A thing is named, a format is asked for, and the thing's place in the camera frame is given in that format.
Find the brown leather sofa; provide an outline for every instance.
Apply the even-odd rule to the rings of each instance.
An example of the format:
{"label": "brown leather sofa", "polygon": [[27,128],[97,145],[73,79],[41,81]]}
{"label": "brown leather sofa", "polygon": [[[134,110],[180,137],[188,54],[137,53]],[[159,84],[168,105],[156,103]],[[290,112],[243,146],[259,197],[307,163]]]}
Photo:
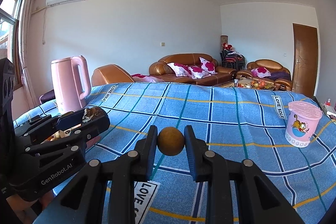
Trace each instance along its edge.
{"label": "brown leather sofa", "polygon": [[[168,63],[180,63],[185,66],[201,66],[200,57],[214,63],[216,74],[202,78],[192,79],[186,76],[177,77],[174,71],[167,65]],[[218,62],[207,54],[173,54],[161,58],[158,62],[149,67],[149,74],[163,79],[166,82],[177,82],[194,85],[212,86],[218,85],[234,78],[235,69],[218,67]]]}
{"label": "brown leather sofa", "polygon": [[252,79],[256,81],[264,80],[267,83],[272,83],[275,86],[274,90],[292,91],[292,88],[293,88],[292,81],[289,81],[287,79],[277,79],[274,81],[268,78],[254,77],[252,75],[251,70],[259,68],[259,67],[264,67],[268,69],[270,73],[275,72],[275,71],[284,71],[290,75],[291,74],[290,71],[287,68],[285,68],[283,65],[281,65],[280,63],[273,61],[273,60],[269,60],[269,59],[259,59],[254,62],[248,63],[246,67],[247,67],[246,70],[240,70],[237,72],[236,79],[244,77],[244,78],[248,78],[248,79]]}
{"label": "brown leather sofa", "polygon": [[92,86],[133,82],[133,78],[127,71],[114,64],[96,68],[91,77]]}

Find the kettle handle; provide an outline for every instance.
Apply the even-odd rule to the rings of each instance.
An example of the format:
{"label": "kettle handle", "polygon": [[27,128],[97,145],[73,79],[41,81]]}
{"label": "kettle handle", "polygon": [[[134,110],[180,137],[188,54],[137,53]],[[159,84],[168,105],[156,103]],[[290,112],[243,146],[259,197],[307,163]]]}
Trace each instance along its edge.
{"label": "kettle handle", "polygon": [[79,99],[83,100],[91,93],[91,83],[86,59],[84,58],[84,56],[73,56],[71,58],[71,63],[73,66],[80,66],[83,72],[85,91],[79,95]]}

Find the pink floral pillow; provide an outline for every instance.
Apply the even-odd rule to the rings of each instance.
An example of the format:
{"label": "pink floral pillow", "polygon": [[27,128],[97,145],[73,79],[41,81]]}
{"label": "pink floral pillow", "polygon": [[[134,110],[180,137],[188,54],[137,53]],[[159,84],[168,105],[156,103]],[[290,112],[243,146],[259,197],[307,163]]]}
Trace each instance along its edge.
{"label": "pink floral pillow", "polygon": [[190,66],[189,70],[191,72],[191,75],[192,75],[191,78],[192,79],[201,79],[201,78],[204,78],[204,77],[211,76],[211,74],[209,74],[206,71],[202,70],[198,66]]}
{"label": "pink floral pillow", "polygon": [[264,77],[271,76],[271,73],[268,71],[268,69],[266,69],[264,67],[260,67],[260,68],[257,68],[257,69],[252,69],[251,72],[252,72],[253,76],[259,77],[259,78],[264,78]]}
{"label": "pink floral pillow", "polygon": [[215,74],[215,65],[214,63],[200,57],[199,60],[201,61],[201,69],[205,70],[208,73],[211,73],[212,75]]}
{"label": "pink floral pillow", "polygon": [[171,67],[176,76],[192,76],[189,68],[185,65],[179,63],[168,63],[167,65]]}

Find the pink electric kettle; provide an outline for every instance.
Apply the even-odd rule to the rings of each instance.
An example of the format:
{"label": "pink electric kettle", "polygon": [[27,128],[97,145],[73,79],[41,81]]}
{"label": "pink electric kettle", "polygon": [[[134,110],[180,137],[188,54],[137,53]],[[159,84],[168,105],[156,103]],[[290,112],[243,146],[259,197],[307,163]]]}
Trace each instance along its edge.
{"label": "pink electric kettle", "polygon": [[[82,69],[84,92],[78,66]],[[86,59],[83,56],[52,61],[51,76],[58,111],[61,114],[77,111],[86,106],[85,97],[91,92],[91,83]]]}

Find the coffee table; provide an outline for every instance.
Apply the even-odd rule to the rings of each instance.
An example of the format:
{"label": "coffee table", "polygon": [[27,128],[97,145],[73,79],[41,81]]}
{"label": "coffee table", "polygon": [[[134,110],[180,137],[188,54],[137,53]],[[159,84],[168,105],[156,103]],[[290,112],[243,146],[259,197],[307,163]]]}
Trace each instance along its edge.
{"label": "coffee table", "polygon": [[[249,84],[250,85],[251,82],[252,82],[252,80],[247,79],[247,78],[239,78],[238,79],[238,83],[240,83],[240,84]],[[219,86],[221,88],[232,88],[232,87],[234,87],[234,84],[235,84],[234,80],[231,80],[231,81],[224,82],[224,83],[221,83],[221,84],[216,85],[216,86]]]}

